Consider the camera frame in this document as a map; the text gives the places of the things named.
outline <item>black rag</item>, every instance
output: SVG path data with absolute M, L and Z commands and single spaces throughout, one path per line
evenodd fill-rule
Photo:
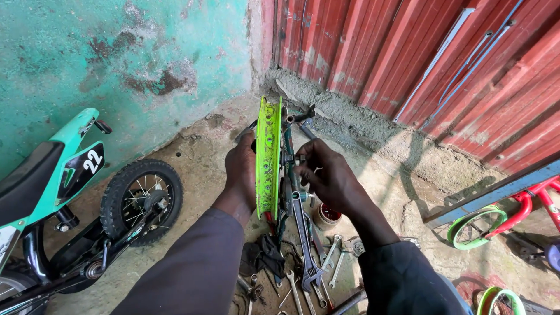
M 243 245 L 239 273 L 249 277 L 267 267 L 273 274 L 284 278 L 286 276 L 284 273 L 285 261 L 284 257 L 280 255 L 273 237 L 262 234 L 255 243 Z

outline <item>black seat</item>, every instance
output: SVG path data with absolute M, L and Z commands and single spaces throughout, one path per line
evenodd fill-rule
M 29 216 L 33 212 L 63 150 L 62 142 L 42 142 L 15 170 L 0 181 L 0 226 Z

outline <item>dirty floor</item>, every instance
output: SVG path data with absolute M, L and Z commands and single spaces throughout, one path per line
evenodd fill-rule
M 48 314 L 109 314 L 139 277 L 163 257 L 173 242 L 218 196 L 226 179 L 223 161 L 228 150 L 234 146 L 232 139 L 256 118 L 258 105 L 259 98 L 249 94 L 230 100 L 220 105 L 207 119 L 202 119 L 185 129 L 167 147 L 150 155 L 151 158 L 161 159 L 171 164 L 183 180 L 184 202 L 177 223 L 159 242 L 143 248 L 127 249 L 89 289 L 76 294 L 58 294 L 53 297 Z M 401 236 L 418 238 L 422 252 L 430 260 L 433 268 L 452 280 L 465 297 L 477 287 L 500 285 L 549 308 L 560 308 L 558 276 L 547 268 L 534 267 L 518 258 L 511 252 L 505 239 L 498 238 L 471 251 L 459 251 L 443 242 L 441 237 L 436 235 L 437 233 L 427 229 L 422 224 L 420 211 L 442 206 L 447 196 L 435 185 L 402 171 L 400 164 L 390 159 L 376 154 L 348 151 L 332 141 L 329 135 L 323 135 L 320 131 L 317 135 L 325 139 L 331 148 L 345 156 L 393 229 Z M 294 131 L 293 136 L 294 147 L 299 147 L 307 141 L 299 130 Z M 106 184 L 107 181 L 104 181 L 91 187 L 72 203 L 71 208 L 80 217 L 81 226 L 87 225 L 98 215 L 101 195 Z M 66 234 L 55 233 L 48 228 L 45 231 L 49 256 L 78 233 L 78 231 L 70 231 Z M 258 235 L 266 232 L 268 232 L 266 223 L 259 221 L 254 215 L 246 229 L 246 241 L 253 242 Z M 299 244 L 295 232 L 295 223 L 291 220 L 287 224 L 284 237 Z M 325 233 L 319 231 L 319 234 L 324 244 L 329 244 L 334 234 L 340 234 L 346 239 L 357 235 L 345 217 L 335 229 Z M 337 250 L 333 255 L 335 263 L 339 255 L 340 251 Z M 342 264 L 336 287 L 328 288 L 335 304 L 341 303 L 354 293 L 361 277 L 356 257 L 345 255 Z M 292 266 L 293 262 L 288 259 L 287 267 Z M 325 284 L 330 281 L 332 274 L 332 270 L 325 273 Z M 290 315 L 297 314 L 292 297 L 288 297 L 281 309 L 278 308 L 280 301 L 290 289 L 287 279 L 279 289 L 281 298 L 276 296 L 264 272 L 258 275 L 258 283 L 263 284 L 263 296 L 268 303 L 267 306 L 263 306 L 256 302 L 253 314 L 277 314 L 280 310 Z M 237 291 L 234 296 L 230 314 L 246 313 L 246 301 L 239 293 Z M 325 314 L 326 309 L 319 307 L 314 293 L 311 298 L 317 314 Z M 309 314 L 301 293 L 300 299 L 304 313 Z M 357 309 L 350 311 L 349 314 L 359 314 L 366 307 L 367 300 L 361 302 Z

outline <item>red corrugated metal sheet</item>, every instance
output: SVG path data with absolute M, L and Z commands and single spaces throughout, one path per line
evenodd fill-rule
M 560 150 L 559 0 L 277 1 L 281 67 L 508 173 Z

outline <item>dark sleeve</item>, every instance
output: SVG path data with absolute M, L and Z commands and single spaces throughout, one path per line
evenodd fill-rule
M 361 254 L 368 314 L 464 314 L 455 294 L 411 242 Z
M 237 220 L 208 209 L 142 275 L 111 315 L 227 314 L 243 242 Z

